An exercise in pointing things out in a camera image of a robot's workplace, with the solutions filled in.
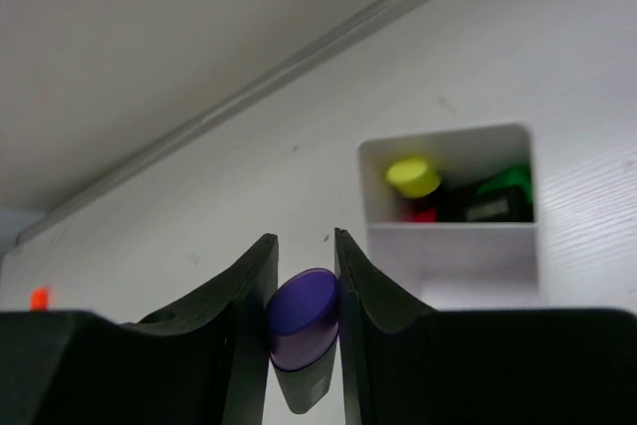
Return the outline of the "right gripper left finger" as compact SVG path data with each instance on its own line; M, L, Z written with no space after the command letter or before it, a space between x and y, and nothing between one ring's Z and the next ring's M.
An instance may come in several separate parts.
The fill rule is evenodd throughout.
M269 353L265 308L278 279L279 243L259 238L231 267L125 328L155 338L145 350L167 375L160 424L259 424Z

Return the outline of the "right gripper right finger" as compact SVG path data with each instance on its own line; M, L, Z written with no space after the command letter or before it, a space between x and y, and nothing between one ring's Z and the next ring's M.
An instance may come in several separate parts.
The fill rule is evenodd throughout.
M344 229L334 231L340 362L347 424L432 420L434 313L375 267Z

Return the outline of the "purple cap highlighter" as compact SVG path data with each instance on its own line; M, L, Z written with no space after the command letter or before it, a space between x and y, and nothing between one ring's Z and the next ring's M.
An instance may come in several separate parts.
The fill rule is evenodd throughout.
M329 391L338 339L338 281L322 268L283 283L266 306L270 359L290 411L307 413Z

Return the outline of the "pink cap highlighter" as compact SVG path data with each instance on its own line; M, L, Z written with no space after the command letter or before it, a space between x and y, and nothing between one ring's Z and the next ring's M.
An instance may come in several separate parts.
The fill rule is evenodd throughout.
M436 200L428 197L407 198L403 200L404 218L408 222L435 223L438 215Z

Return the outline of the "white pen holder box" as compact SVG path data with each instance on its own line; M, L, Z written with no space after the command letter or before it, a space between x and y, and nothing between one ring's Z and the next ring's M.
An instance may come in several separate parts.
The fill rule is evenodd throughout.
M358 149L372 263L436 309L541 303L529 130L501 123Z

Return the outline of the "yellow cap highlighter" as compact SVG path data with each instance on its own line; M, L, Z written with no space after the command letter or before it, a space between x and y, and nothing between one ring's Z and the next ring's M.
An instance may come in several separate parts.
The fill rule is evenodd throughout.
M387 168L385 180L407 199L426 197L442 184L438 170L424 156L410 156L395 161Z

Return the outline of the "green cap highlighter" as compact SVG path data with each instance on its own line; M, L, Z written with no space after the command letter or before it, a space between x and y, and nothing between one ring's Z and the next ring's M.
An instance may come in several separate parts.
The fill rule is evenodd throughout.
M530 223L533 188L528 164L446 192L438 206L440 223Z

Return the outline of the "orange cap highlighter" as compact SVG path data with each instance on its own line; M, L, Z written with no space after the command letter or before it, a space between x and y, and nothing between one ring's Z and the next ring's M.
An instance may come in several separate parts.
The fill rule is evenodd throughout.
M46 312L51 303L51 289L48 287L42 287L35 289L31 295L30 311L31 312Z

